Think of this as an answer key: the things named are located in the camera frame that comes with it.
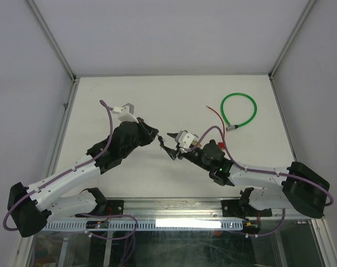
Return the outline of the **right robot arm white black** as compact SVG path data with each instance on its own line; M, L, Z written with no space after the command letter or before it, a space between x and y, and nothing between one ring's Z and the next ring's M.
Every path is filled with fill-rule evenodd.
M199 147L197 137L187 131L170 137L177 143L175 149L167 147L161 136L158 140L172 160L188 160L220 186L245 186L238 200L224 205L231 216L246 219L271 216L273 209L294 209L310 218L323 217L330 185L306 165L296 161L277 168L238 164L225 157L215 140Z

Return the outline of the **red cable padlock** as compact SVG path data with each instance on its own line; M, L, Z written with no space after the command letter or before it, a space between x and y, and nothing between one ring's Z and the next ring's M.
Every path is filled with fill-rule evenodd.
M223 133L223 137L222 137L222 141L220 141L218 143L218 147L221 149L221 150L224 150L226 148L226 145L224 144L224 140L225 140L225 135L226 135L226 131L225 131L225 126L224 126L224 121L223 121L223 118L221 117L221 115L215 110L213 109L212 107L206 105L206 108L208 108L212 114L214 114L214 116L216 117L217 121L220 122L221 124L221 130L222 130L222 133Z

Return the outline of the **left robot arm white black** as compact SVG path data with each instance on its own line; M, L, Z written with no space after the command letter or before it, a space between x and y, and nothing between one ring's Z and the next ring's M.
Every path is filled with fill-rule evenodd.
M16 225L15 230L27 238L40 232L49 222L65 216L104 214L106 198L97 187L73 197L64 194L117 167L137 147L151 144L158 132L142 118L124 121L61 173L28 186L21 182L14 184L9 191L7 209Z

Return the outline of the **green cable lock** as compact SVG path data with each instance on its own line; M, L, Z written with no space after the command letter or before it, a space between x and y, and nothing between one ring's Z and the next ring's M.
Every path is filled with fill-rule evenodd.
M242 92L233 92L225 96L219 111L227 132L244 127L257 115L258 106L253 97Z

